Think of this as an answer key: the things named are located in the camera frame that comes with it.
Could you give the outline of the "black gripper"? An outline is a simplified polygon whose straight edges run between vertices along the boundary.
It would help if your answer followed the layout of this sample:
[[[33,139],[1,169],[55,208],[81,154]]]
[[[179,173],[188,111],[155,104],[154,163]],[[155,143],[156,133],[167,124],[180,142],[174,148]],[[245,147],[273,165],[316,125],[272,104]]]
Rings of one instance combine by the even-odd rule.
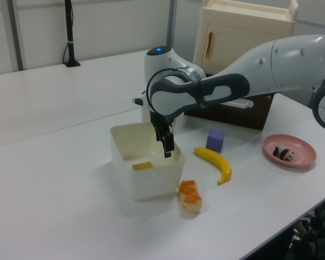
[[[164,157],[169,158],[174,151],[174,137],[172,127],[175,118],[165,117],[157,112],[150,111],[150,121],[156,133],[156,140],[162,141],[164,148]]]

